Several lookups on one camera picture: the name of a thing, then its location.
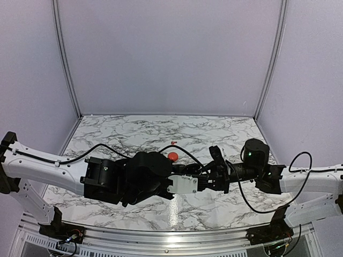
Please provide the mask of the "black earbud charging case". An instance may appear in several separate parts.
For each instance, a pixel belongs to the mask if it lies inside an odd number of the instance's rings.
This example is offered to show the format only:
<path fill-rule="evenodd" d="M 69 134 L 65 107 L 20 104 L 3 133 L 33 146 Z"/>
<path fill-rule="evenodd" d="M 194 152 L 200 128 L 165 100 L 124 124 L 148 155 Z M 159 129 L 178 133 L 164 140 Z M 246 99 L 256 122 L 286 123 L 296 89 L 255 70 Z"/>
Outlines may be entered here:
<path fill-rule="evenodd" d="M 198 175 L 200 173 L 201 166 L 197 163 L 188 164 L 184 167 L 183 172 L 185 174 Z"/>

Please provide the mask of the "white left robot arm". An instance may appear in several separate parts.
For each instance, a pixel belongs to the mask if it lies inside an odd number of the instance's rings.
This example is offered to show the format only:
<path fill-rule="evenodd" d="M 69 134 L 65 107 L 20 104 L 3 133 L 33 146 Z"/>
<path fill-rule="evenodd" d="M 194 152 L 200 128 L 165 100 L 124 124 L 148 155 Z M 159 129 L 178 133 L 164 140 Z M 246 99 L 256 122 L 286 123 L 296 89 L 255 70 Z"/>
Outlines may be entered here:
<path fill-rule="evenodd" d="M 6 187 L 3 193 L 19 202 L 56 238 L 68 233 L 62 212 L 43 200 L 31 188 L 31 181 L 126 207 L 155 195 L 173 199 L 168 191 L 174 184 L 172 172 L 171 160 L 158 152 L 138 152 L 116 160 L 90 157 L 87 153 L 67 158 L 29 148 L 17 140 L 14 132 L 8 132 L 1 141 L 1 182 Z"/>

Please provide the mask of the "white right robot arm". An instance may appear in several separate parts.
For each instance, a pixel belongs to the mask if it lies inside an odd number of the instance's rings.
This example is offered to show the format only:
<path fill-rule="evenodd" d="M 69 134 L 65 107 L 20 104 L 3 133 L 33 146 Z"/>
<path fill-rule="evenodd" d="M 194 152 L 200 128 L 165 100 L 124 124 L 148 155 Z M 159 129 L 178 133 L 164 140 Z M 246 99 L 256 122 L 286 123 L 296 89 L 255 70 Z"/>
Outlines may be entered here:
<path fill-rule="evenodd" d="M 249 139 L 242 148 L 240 163 L 225 160 L 218 147 L 210 147 L 213 161 L 200 169 L 197 190 L 209 188 L 228 193 L 231 183 L 252 180 L 267 194 L 295 195 L 272 211 L 274 221 L 266 227 L 271 240 L 278 239 L 288 227 L 342 215 L 342 165 L 314 169 L 271 165 L 270 148 L 258 139 Z"/>

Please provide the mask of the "red round charging case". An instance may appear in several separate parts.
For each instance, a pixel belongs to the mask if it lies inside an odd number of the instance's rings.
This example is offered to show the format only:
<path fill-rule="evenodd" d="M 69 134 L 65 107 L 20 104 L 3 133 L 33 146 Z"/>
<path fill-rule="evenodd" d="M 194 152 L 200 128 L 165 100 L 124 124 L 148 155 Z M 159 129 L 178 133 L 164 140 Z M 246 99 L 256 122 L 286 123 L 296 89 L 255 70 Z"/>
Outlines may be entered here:
<path fill-rule="evenodd" d="M 176 162 L 178 160 L 178 154 L 176 152 L 170 152 L 168 154 L 168 158 L 173 161 Z"/>

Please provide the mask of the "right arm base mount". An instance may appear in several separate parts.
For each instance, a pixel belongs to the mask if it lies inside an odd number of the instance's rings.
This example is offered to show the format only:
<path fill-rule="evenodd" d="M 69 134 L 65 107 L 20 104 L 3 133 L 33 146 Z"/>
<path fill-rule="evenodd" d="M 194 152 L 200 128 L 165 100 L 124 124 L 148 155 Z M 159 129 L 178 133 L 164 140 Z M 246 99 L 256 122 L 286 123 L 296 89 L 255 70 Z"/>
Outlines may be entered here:
<path fill-rule="evenodd" d="M 285 213 L 288 207 L 289 205 L 278 208 L 268 225 L 249 228 L 245 237 L 250 244 L 257 245 L 270 243 L 293 236 L 293 229 L 285 222 Z"/>

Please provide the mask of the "front aluminium rail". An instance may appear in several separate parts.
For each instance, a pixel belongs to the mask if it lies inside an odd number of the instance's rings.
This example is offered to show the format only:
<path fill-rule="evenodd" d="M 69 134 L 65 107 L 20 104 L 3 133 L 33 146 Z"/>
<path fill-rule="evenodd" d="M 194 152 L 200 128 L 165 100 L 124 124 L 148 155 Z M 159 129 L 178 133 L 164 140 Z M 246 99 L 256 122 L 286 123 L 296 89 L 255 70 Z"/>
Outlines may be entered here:
<path fill-rule="evenodd" d="M 205 231 L 137 231 L 83 225 L 83 241 L 60 245 L 39 233 L 24 213 L 9 256 L 322 256 L 312 225 L 294 228 L 291 237 L 259 243 L 253 227 Z"/>

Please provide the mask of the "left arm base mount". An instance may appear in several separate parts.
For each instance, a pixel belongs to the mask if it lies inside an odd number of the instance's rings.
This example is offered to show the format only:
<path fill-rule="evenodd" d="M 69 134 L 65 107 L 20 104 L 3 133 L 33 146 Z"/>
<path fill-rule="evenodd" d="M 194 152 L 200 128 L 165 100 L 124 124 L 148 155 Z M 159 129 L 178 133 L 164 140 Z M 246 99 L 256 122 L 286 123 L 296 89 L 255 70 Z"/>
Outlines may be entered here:
<path fill-rule="evenodd" d="M 73 242 L 81 244 L 85 236 L 85 227 L 80 225 L 74 225 L 65 223 L 62 221 L 62 212 L 55 206 L 53 206 L 53 218 L 48 224 L 38 223 L 40 226 L 39 233 L 50 238 L 66 240 L 67 238 L 76 235 Z"/>

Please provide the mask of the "right aluminium frame post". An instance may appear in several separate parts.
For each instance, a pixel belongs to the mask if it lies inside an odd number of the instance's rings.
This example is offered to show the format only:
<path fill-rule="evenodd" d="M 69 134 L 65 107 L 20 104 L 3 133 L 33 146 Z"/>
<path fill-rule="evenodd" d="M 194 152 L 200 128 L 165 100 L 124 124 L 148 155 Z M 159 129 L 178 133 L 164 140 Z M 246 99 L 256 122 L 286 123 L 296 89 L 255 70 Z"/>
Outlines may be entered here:
<path fill-rule="evenodd" d="M 280 10 L 279 10 L 279 15 L 278 15 L 277 29 L 276 29 L 276 33 L 274 37 L 270 61 L 267 67 L 262 90 L 261 90 L 259 100 L 257 102 L 257 106 L 256 106 L 255 113 L 253 116 L 253 119 L 256 123 L 258 122 L 262 114 L 263 107 L 264 107 L 268 92 L 271 87 L 272 78 L 273 78 L 274 70 L 277 64 L 277 60 L 280 54 L 281 44 L 284 37 L 284 30 L 285 30 L 285 25 L 286 25 L 286 20 L 287 20 L 288 5 L 289 5 L 288 0 L 280 1 Z"/>

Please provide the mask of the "aluminium frame post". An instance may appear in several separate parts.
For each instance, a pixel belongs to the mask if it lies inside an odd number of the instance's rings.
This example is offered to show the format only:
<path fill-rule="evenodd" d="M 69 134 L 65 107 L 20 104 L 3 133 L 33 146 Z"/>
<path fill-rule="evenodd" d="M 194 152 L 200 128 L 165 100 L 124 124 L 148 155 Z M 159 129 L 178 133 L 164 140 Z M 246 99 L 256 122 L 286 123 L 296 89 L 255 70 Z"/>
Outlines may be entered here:
<path fill-rule="evenodd" d="M 63 35 L 63 30 L 62 30 L 61 12 L 59 8 L 59 1 L 52 0 L 51 7 L 52 7 L 55 33 L 56 33 L 56 38 L 57 38 L 58 52 L 61 59 L 62 70 L 65 77 L 66 86 L 69 92 L 72 107 L 76 114 L 76 117 L 77 119 L 82 119 L 83 115 L 81 113 L 81 109 L 80 109 L 79 102 L 77 99 L 77 94 L 74 87 L 73 78 L 72 78 L 69 61 L 68 61 L 68 57 L 66 53 L 64 35 Z"/>
<path fill-rule="evenodd" d="M 286 20 L 287 20 L 288 5 L 289 5 L 288 0 L 280 1 L 280 10 L 279 10 L 279 15 L 278 15 L 277 29 L 276 29 L 276 33 L 274 37 L 270 61 L 267 67 L 262 90 L 261 90 L 259 100 L 257 102 L 257 106 L 256 106 L 255 113 L 253 116 L 253 119 L 256 123 L 258 122 L 262 114 L 263 107 L 264 107 L 268 92 L 271 87 L 272 78 L 273 78 L 274 70 L 277 64 L 277 60 L 280 54 L 281 44 L 284 37 L 284 30 L 285 30 L 285 25 L 286 25 Z"/>

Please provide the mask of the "left aluminium frame post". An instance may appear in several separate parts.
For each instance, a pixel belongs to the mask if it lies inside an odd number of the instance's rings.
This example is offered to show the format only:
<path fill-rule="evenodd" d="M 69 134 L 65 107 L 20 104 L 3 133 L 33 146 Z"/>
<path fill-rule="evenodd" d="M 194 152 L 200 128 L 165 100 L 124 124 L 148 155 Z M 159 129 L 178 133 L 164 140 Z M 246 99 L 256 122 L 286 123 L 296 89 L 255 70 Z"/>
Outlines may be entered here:
<path fill-rule="evenodd" d="M 61 59 L 62 70 L 65 77 L 66 86 L 69 92 L 72 107 L 76 114 L 76 117 L 77 119 L 82 119 L 83 115 L 81 113 L 81 109 L 80 109 L 79 102 L 77 99 L 77 94 L 74 87 L 73 78 L 72 78 L 69 61 L 68 61 L 68 57 L 66 53 L 64 35 L 63 35 L 63 30 L 62 30 L 61 12 L 59 8 L 59 1 L 52 0 L 51 7 L 52 7 L 55 33 L 56 33 L 56 38 L 57 38 L 58 52 Z"/>

